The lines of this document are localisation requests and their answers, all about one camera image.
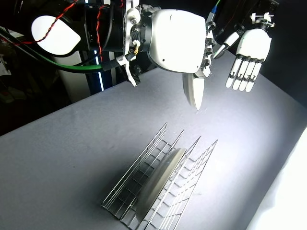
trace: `white light strip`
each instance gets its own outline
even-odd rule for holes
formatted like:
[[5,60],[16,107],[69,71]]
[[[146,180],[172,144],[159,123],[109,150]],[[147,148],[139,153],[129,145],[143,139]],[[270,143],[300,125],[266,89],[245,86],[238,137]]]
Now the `white light strip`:
[[[98,57],[95,57],[95,59],[96,59],[96,64],[99,65]],[[103,91],[104,90],[104,85],[102,83],[101,72],[98,73],[98,76],[99,76],[101,91]]]

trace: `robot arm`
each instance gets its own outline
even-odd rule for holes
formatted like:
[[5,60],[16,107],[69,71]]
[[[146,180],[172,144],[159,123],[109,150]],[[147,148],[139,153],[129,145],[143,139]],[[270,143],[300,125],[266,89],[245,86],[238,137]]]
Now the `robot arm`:
[[[248,30],[242,35],[236,51],[235,62],[226,82],[227,88],[233,86],[234,90],[239,89],[246,92],[250,92],[253,88],[262,63],[270,50],[271,38],[267,34],[267,29],[275,26],[274,23],[271,23],[272,16],[268,12],[263,16],[252,14],[252,22],[257,28]],[[234,34],[226,39],[214,57],[217,57],[227,46],[230,46],[232,41],[235,41],[232,37],[239,38]]]

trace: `gray table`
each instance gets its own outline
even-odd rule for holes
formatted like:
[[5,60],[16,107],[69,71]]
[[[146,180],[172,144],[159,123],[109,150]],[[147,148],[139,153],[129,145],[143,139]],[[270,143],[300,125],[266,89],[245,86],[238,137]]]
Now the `gray table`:
[[307,111],[259,76],[251,93],[225,88],[234,56],[214,63],[202,109],[181,75],[155,69],[0,138],[1,230],[115,230],[99,204],[159,128],[196,151],[216,139],[178,229],[243,230],[307,125]]

